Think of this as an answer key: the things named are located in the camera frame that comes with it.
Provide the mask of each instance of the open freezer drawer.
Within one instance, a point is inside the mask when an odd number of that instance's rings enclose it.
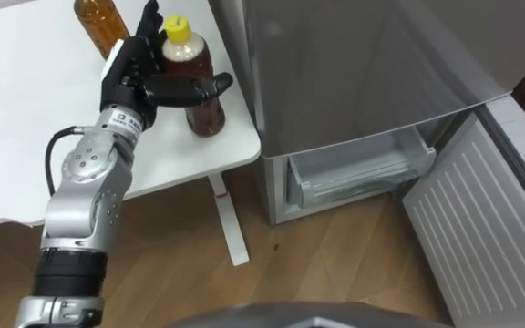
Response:
[[[416,128],[404,128],[289,157],[288,202],[301,209],[389,191],[435,161]]]

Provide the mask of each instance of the robotic arm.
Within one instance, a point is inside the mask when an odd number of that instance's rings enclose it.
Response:
[[[141,133],[153,125],[158,106],[198,106],[232,84],[227,73],[212,79],[163,74],[157,10],[149,1],[137,34],[111,53],[97,124],[74,130],[83,137],[64,160],[61,185],[47,205],[34,288],[15,327],[100,325],[108,252]]]

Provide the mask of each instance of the sticker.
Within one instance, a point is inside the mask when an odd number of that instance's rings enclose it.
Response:
[[[139,140],[143,128],[141,122],[131,115],[127,115],[124,111],[115,109],[108,119],[109,125],[114,125],[120,128],[124,128],[128,132],[135,136],[136,140]]]

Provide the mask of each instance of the plastic bottle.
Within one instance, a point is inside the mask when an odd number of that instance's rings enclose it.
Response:
[[[74,11],[103,58],[129,31],[112,0],[75,0]]]
[[[210,50],[203,37],[191,32],[186,17],[173,15],[164,24],[168,39],[163,43],[165,69],[169,74],[192,77],[213,77]],[[210,137],[224,127],[226,117],[215,99],[204,105],[186,108],[186,118],[192,131]]]

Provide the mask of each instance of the silver refrigerator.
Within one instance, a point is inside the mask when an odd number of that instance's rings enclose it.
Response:
[[[394,191],[455,325],[525,327],[525,0],[210,3],[269,222]]]

